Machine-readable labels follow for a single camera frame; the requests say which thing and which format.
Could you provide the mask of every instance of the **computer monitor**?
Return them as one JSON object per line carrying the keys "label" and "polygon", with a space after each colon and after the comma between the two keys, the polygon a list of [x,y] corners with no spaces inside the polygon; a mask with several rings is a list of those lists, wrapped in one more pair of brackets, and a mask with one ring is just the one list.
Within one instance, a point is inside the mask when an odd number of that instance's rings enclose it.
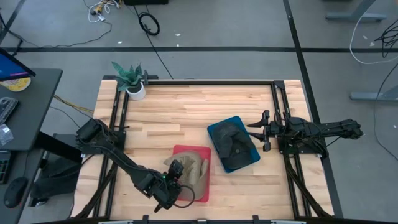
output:
{"label": "computer monitor", "polygon": [[35,73],[0,48],[0,81],[33,77]]}

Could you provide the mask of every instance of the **brown cloth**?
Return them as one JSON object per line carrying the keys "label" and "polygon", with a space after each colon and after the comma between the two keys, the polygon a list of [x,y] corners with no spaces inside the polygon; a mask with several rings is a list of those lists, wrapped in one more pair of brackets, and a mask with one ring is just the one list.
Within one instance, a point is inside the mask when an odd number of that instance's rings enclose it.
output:
{"label": "brown cloth", "polygon": [[[184,151],[166,159],[164,164],[169,166],[174,159],[178,160],[184,166],[179,182],[182,185],[191,187],[195,193],[195,200],[200,200],[206,191],[209,161],[207,159],[203,160],[199,153],[195,151]],[[191,201],[191,190],[183,187],[178,198]]]}

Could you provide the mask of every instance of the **potted plant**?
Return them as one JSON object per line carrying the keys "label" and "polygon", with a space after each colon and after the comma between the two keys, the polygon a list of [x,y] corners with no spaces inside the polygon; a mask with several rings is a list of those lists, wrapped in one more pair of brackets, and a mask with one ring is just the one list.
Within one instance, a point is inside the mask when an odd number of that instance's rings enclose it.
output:
{"label": "potted plant", "polygon": [[142,100],[145,97],[144,84],[141,78],[146,79],[148,73],[144,70],[144,75],[142,75],[141,66],[138,65],[136,69],[132,66],[130,70],[123,69],[120,65],[112,62],[112,65],[116,71],[118,71],[119,76],[116,78],[119,83],[119,91],[126,90],[127,93],[133,100]]}

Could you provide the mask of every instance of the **gray floor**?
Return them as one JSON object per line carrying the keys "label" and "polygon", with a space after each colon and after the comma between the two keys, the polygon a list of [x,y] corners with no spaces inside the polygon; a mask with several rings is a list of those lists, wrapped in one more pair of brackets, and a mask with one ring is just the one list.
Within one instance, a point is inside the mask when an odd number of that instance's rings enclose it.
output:
{"label": "gray floor", "polygon": [[[86,0],[88,4],[95,0]],[[291,0],[290,5],[302,47],[348,47],[353,23],[330,22],[326,12],[351,11],[359,1]],[[17,1],[3,0],[1,13],[8,19]],[[161,33],[153,37],[157,47],[261,46],[293,47],[282,1],[170,0],[165,6],[149,6],[159,20]],[[388,19],[360,24],[354,47],[369,47],[381,32],[398,18],[393,0],[376,1],[370,12],[382,12]],[[77,47],[149,47],[137,19],[126,8],[111,8],[105,14],[112,33],[101,40]],[[27,0],[11,30],[37,45],[72,44],[99,36],[107,24],[91,24],[82,1]],[[17,43],[7,35],[1,47]],[[175,78],[263,78],[302,79],[296,53],[277,52],[160,52]],[[358,54],[363,61],[383,60],[381,54]],[[127,67],[141,63],[150,74],[169,78],[153,52],[19,53],[30,67],[61,68],[64,71],[57,94],[79,105],[94,108],[103,75],[115,74],[110,61]],[[330,146],[340,202],[346,218],[398,221],[398,163],[377,145],[373,133],[373,104],[354,102],[351,91],[376,91],[393,63],[361,65],[346,53],[305,53],[305,63],[322,122],[352,118],[362,124],[365,136],[357,141],[341,139]],[[386,88],[398,83],[395,72]],[[86,118],[53,102],[76,121]],[[396,155],[397,105],[380,103],[377,134]],[[58,111],[49,110],[43,125],[46,133],[74,133],[77,127]],[[20,223],[66,218],[71,195],[52,198],[48,205],[28,208]]]}

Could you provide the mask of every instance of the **white cable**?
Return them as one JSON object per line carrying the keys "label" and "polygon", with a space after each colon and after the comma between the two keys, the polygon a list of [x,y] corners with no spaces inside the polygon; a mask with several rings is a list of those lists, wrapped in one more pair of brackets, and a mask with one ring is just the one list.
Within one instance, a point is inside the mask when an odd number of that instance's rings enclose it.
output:
{"label": "white cable", "polygon": [[[99,4],[102,4],[102,1],[100,1],[99,3],[94,4],[94,5],[92,5],[92,6],[89,7],[89,9],[88,9],[88,22],[95,23],[95,22],[101,21],[101,19],[97,19],[97,20],[95,20],[95,21],[92,21],[92,20],[90,19],[90,17],[91,17],[91,10],[92,10],[95,6],[97,6],[97,5],[99,5]],[[111,3],[111,2],[105,3],[104,9],[105,9],[105,12],[106,12],[107,14],[109,14],[109,13],[111,12],[111,8],[109,8],[108,5],[114,6],[114,4]]]}
{"label": "white cable", "polygon": [[362,61],[360,61],[358,58],[356,58],[355,55],[354,55],[354,52],[353,52],[353,49],[352,49],[352,44],[353,44],[353,40],[354,40],[355,31],[356,31],[356,28],[357,28],[359,22],[361,21],[362,17],[365,15],[365,13],[366,13],[368,10],[366,10],[366,11],[364,12],[364,14],[362,14],[362,16],[358,19],[358,22],[357,22],[356,25],[355,25],[355,28],[354,28],[354,31],[353,31],[353,35],[351,36],[351,42],[349,43],[349,51],[351,52],[351,55],[353,55],[354,59],[355,59],[357,62],[359,62],[359,63],[361,63],[361,64],[364,64],[364,65],[374,65],[374,64],[377,64],[377,63],[392,62],[393,60],[397,59],[398,56],[394,57],[393,59],[385,60],[385,61],[379,61],[379,62],[362,62]]}

